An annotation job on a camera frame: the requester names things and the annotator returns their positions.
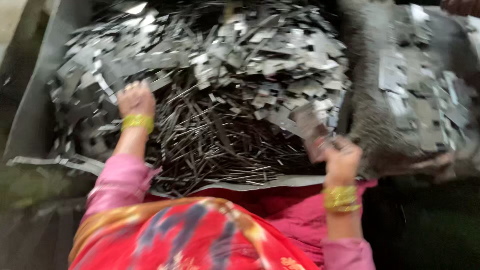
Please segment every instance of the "gold bangle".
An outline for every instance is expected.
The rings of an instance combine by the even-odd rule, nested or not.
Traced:
[[[126,128],[133,126],[143,126],[147,129],[147,132],[150,134],[153,131],[153,118],[149,116],[144,116],[141,114],[130,114],[123,118],[123,123],[121,130],[124,131]]]
[[[324,206],[327,210],[350,212],[361,207],[357,204],[357,188],[354,185],[325,188],[323,194]]]

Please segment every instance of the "patterned fabric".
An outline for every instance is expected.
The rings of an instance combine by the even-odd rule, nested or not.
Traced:
[[[80,226],[70,269],[318,269],[272,225],[212,197],[101,212]]]

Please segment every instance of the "hand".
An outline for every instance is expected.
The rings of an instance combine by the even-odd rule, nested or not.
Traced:
[[[150,92],[147,81],[134,82],[117,93],[120,114],[123,117],[129,114],[141,114],[154,118],[155,98]]]
[[[479,0],[443,0],[442,9],[455,15],[478,17],[480,15],[480,5],[478,4],[480,4]]]
[[[325,186],[354,184],[362,155],[360,147],[341,136],[325,140],[320,147],[327,162]]]

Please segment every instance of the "clothing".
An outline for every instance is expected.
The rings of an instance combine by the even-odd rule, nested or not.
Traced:
[[[134,247],[138,247],[139,242],[137,239],[141,239],[142,235],[149,231],[147,228],[152,226],[155,227],[154,225],[159,224],[159,222],[164,224],[172,213],[184,213],[183,218],[186,219],[188,216],[186,213],[189,212],[189,209],[202,209],[202,207],[206,207],[206,209],[208,209],[208,213],[204,214],[204,216],[201,218],[201,224],[199,223],[198,227],[191,229],[190,233],[193,232],[192,234],[194,237],[192,238],[193,242],[188,242],[185,248],[188,249],[188,246],[194,245],[196,247],[195,251],[201,250],[198,244],[193,244],[194,242],[200,241],[198,238],[195,238],[195,235],[197,234],[214,235],[216,233],[216,238],[209,238],[208,241],[210,241],[210,243],[213,243],[215,240],[220,241],[221,238],[219,235],[221,236],[222,230],[226,228],[225,224],[231,224],[229,225],[230,230],[234,230],[236,232],[236,239],[243,241],[241,243],[243,247],[246,247],[246,250],[249,250],[250,257],[247,257],[251,260],[248,261],[248,259],[245,258],[245,255],[235,256],[236,246],[232,245],[230,246],[230,249],[227,249],[231,251],[231,257],[228,258],[230,264],[227,269],[231,269],[240,265],[237,263],[239,260],[249,263],[242,265],[243,269],[252,267],[258,268],[261,265],[258,264],[257,260],[253,260],[253,258],[256,258],[255,256],[257,256],[257,258],[261,258],[262,252],[265,250],[272,250],[273,254],[270,254],[270,256],[264,256],[263,261],[260,261],[262,261],[262,263],[268,262],[271,265],[279,266],[280,269],[281,267],[285,267],[286,269],[301,269],[300,267],[303,267],[303,269],[315,268],[315,265],[311,260],[313,260],[319,266],[322,266],[324,263],[325,267],[329,270],[353,268],[360,270],[374,269],[371,249],[365,240],[321,240],[322,243],[319,244],[320,240],[318,237],[322,237],[321,239],[323,239],[325,238],[324,236],[326,236],[325,226],[321,225],[324,224],[324,220],[320,221],[317,219],[316,222],[313,221],[314,225],[316,226],[311,227],[308,227],[306,224],[302,224],[302,220],[306,220],[308,223],[311,223],[310,220],[308,220],[309,215],[312,216],[310,213],[324,212],[324,209],[321,206],[322,204],[320,204],[321,202],[318,201],[318,193],[307,198],[291,197],[288,202],[282,202],[283,196],[273,198],[272,196],[270,196],[270,198],[265,197],[266,202],[276,201],[276,204],[274,205],[274,208],[276,209],[273,209],[273,212],[278,209],[280,210],[276,211],[276,213],[271,212],[269,215],[267,215],[267,220],[272,223],[269,224],[262,218],[251,214],[247,210],[222,199],[188,198],[139,205],[138,203],[143,202],[143,194],[149,186],[148,176],[150,173],[150,170],[143,165],[141,160],[129,155],[117,155],[107,161],[106,167],[100,175],[94,191],[92,191],[91,195],[89,196],[87,212],[79,232],[75,237],[75,245],[70,257],[71,261],[73,261],[71,267],[72,269],[82,269],[81,265],[79,265],[79,262],[95,261],[95,258],[97,258],[97,261],[99,262],[109,262],[107,258],[110,258],[113,261],[118,261],[120,260],[118,254],[119,251],[123,251],[121,259],[131,262],[131,258],[128,257],[127,254],[129,254],[129,250],[132,251]],[[301,204],[304,203],[309,203],[311,206],[315,207],[301,207]],[[286,205],[287,207],[281,209],[282,204]],[[132,205],[135,205],[133,208],[136,209],[134,214],[133,212],[132,214],[128,212],[132,211],[132,207],[130,207]],[[215,208],[212,207],[212,205],[222,205],[222,207]],[[125,215],[123,218],[127,218],[130,220],[130,222],[132,222],[132,216],[138,216],[139,213],[137,211],[139,211],[140,208],[149,210],[144,213],[145,216],[136,221],[135,225],[129,223],[129,225],[126,226],[125,223],[120,222],[118,219],[118,214],[123,213]],[[163,212],[162,217],[159,218],[158,215],[162,213],[162,211],[166,212]],[[297,215],[295,217],[295,212],[299,212],[304,216]],[[232,219],[232,216],[235,217],[239,215],[244,217],[243,220],[249,220],[252,222],[252,224],[259,225],[259,227],[256,225],[254,227],[260,228],[259,230],[263,231],[264,234],[267,235],[267,241],[264,239],[264,241],[261,241],[261,245],[258,245],[258,242],[255,242],[254,239],[252,240],[251,237],[249,238],[248,233],[241,229],[242,226],[240,226],[240,224],[243,223],[232,223],[232,220],[235,220]],[[212,217],[215,220],[213,221],[213,225],[211,224],[210,220]],[[112,224],[103,224],[99,227],[102,228],[101,230],[91,227],[92,224],[97,224],[102,219],[103,222],[110,219],[115,222]],[[91,232],[85,233],[88,231],[86,228],[89,227],[90,229],[93,229]],[[182,230],[184,230],[184,224],[182,222],[178,223],[175,230],[176,233],[172,234],[171,237],[180,235],[178,232],[182,232]],[[156,246],[153,245],[151,250],[155,251],[155,255],[151,257],[151,260],[145,260],[144,257],[142,257],[142,260],[140,261],[153,262],[155,259],[157,259],[154,265],[158,267],[162,265],[162,263],[166,262],[158,261],[158,259],[163,258],[166,260],[167,258],[159,257],[159,254],[169,254],[169,252],[172,252],[172,250],[176,250],[176,252],[178,252],[178,248],[172,249],[171,245],[166,245],[165,242],[158,242],[161,237],[157,237],[155,239],[155,244],[159,245],[160,248],[155,248]],[[192,257],[192,255],[190,255],[186,250],[182,250],[182,252],[178,254],[181,254],[184,260],[184,265],[187,265],[185,263],[190,261],[195,262],[190,265],[192,266],[192,269],[196,269],[196,267],[199,267],[199,269],[206,269],[210,268],[209,266],[212,266],[212,264],[203,261],[202,264],[199,265],[198,262],[200,261],[200,258],[209,258],[206,250],[211,250],[211,248],[211,245],[203,245],[203,256],[198,258],[195,256]],[[325,261],[323,259],[323,252],[325,252],[326,255]],[[125,267],[129,265],[127,261],[124,263],[125,264],[122,263],[121,265],[125,265]]]

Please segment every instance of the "pink sleeve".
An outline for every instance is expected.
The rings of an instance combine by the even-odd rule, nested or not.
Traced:
[[[375,270],[372,248],[364,239],[324,241],[325,270]]]
[[[142,203],[151,175],[151,170],[138,157],[119,154],[109,158],[88,195],[82,222],[101,211]]]

